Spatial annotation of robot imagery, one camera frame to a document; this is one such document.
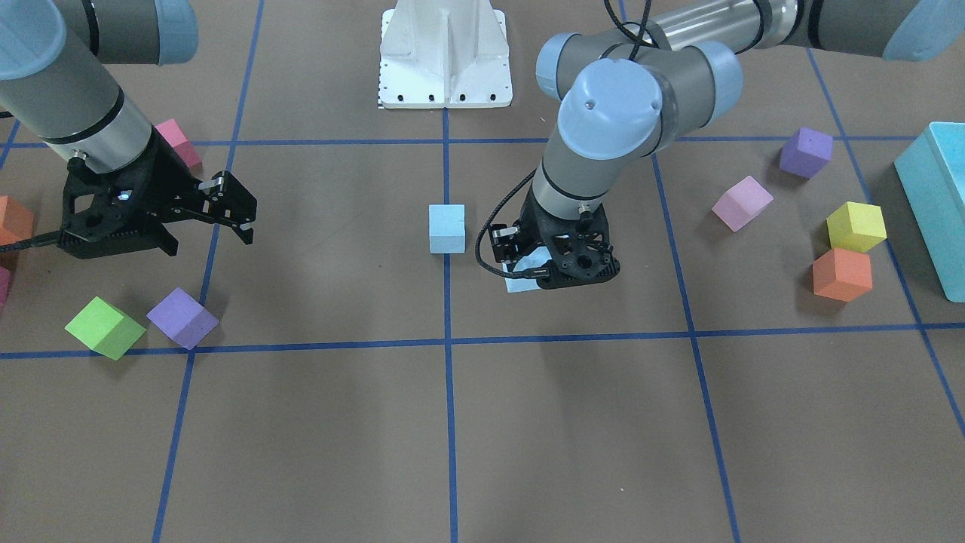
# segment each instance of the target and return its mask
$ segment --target turquoise container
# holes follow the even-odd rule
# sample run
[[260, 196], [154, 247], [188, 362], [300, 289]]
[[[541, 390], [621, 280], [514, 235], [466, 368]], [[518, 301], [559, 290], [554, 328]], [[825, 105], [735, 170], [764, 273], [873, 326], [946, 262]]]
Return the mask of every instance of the turquoise container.
[[931, 123], [895, 169], [945, 297], [965, 301], [965, 123]]

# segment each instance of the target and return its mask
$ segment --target light blue cube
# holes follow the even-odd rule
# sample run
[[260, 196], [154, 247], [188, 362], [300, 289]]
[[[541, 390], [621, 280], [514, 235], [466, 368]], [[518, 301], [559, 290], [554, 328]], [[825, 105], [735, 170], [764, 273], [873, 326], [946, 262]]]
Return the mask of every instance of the light blue cube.
[[[537, 247], [537, 249], [530, 254], [519, 259], [516, 266], [512, 269], [514, 272], [522, 272], [523, 270], [528, 270], [530, 268], [539, 268], [546, 261], [549, 260], [549, 249], [546, 247]], [[503, 272], [508, 272], [509, 269], [506, 267], [506, 263], [503, 263]], [[506, 280], [506, 292], [512, 294], [514, 292], [526, 292], [534, 291], [539, 288], [537, 281], [535, 279], [505, 279]]]
[[945, 297], [965, 301], [965, 123], [931, 123], [895, 169]]
[[431, 204], [428, 207], [428, 252], [466, 252], [466, 207], [462, 204]]

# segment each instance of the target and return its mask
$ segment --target magenta cube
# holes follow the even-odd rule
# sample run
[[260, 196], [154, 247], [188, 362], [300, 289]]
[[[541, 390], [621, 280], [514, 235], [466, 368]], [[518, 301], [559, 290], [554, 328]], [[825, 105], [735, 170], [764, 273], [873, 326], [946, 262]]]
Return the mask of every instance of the magenta cube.
[[165, 335], [191, 350], [201, 343], [208, 332], [218, 326], [218, 320], [182, 289], [177, 288], [148, 313]]
[[736, 232], [745, 224], [764, 211], [767, 204], [774, 200], [774, 196], [760, 186], [758, 180], [751, 176], [745, 177], [740, 183], [732, 186], [714, 204], [713, 212], [721, 217], [728, 227]]
[[0, 307], [7, 303], [8, 292], [10, 292], [10, 270], [0, 266]]
[[834, 145], [828, 134], [798, 129], [781, 149], [781, 170], [810, 179], [831, 161]]
[[194, 150], [194, 145], [191, 144], [191, 140], [184, 135], [184, 131], [180, 129], [178, 121], [170, 119], [157, 125], [157, 131], [164, 137], [164, 140], [168, 142], [172, 148], [174, 148], [175, 153], [184, 161], [184, 165], [191, 169], [198, 164], [201, 164], [201, 157], [198, 156], [198, 152]]

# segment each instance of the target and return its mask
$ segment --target yellow cube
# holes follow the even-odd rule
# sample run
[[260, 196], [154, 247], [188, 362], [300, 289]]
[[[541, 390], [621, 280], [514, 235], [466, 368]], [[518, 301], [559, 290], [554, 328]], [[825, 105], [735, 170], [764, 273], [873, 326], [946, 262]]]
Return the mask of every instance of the yellow cube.
[[856, 202], [845, 202], [828, 217], [828, 235], [833, 248], [856, 252], [868, 252], [888, 238], [881, 208]]

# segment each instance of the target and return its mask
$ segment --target green cube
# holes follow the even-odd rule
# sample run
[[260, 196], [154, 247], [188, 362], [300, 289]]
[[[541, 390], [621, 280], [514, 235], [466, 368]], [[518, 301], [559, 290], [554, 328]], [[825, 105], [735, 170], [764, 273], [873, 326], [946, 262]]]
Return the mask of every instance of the green cube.
[[888, 238], [881, 208], [856, 202], [845, 202], [828, 217], [828, 235], [833, 248], [855, 252], [868, 252]]
[[64, 329], [91, 351], [113, 360], [123, 357], [147, 331], [100, 297], [91, 300]]

